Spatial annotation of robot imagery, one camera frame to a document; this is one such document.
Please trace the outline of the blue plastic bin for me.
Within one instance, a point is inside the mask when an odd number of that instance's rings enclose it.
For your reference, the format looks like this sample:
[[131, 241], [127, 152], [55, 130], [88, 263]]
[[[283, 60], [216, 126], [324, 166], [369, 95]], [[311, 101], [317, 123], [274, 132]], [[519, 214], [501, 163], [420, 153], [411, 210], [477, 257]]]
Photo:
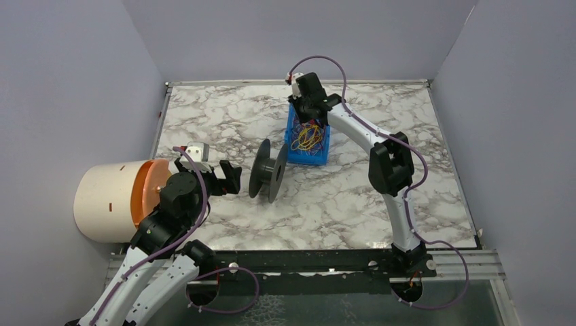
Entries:
[[331, 128], [314, 120], [300, 123], [292, 105], [284, 134], [288, 144], [287, 161], [292, 164], [323, 166], [327, 164]]

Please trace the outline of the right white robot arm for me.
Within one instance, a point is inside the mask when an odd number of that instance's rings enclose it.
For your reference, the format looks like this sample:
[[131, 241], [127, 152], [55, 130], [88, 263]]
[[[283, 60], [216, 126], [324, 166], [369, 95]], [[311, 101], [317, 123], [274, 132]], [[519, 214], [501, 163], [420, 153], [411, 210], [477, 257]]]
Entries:
[[288, 101], [300, 121], [316, 120], [335, 128], [369, 156], [368, 179], [382, 195], [391, 223], [392, 268], [408, 276], [430, 270], [431, 255], [415, 234], [412, 199], [407, 190], [413, 182], [414, 163], [406, 135], [381, 130], [353, 111], [339, 94], [328, 94], [316, 73], [290, 73]]

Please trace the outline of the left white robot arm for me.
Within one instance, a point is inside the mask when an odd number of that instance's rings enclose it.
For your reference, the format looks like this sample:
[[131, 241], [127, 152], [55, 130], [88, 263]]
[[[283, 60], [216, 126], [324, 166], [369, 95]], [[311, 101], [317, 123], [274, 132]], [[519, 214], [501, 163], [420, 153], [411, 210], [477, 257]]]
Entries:
[[198, 276], [214, 252], [186, 238], [199, 225], [210, 196], [238, 194], [242, 168], [220, 162], [225, 177], [213, 168], [165, 172], [159, 203], [140, 221], [122, 266], [95, 305], [70, 325], [146, 325], [177, 291]]

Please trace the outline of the black cable spool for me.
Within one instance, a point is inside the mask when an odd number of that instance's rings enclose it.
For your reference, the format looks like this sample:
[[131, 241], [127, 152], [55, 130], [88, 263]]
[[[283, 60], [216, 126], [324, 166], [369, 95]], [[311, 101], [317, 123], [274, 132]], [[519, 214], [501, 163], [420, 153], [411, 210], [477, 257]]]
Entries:
[[255, 198], [263, 186], [268, 187], [268, 202], [278, 195], [287, 164], [288, 145], [283, 144], [277, 157], [270, 156], [270, 139], [264, 139], [254, 159], [249, 178], [249, 197]]

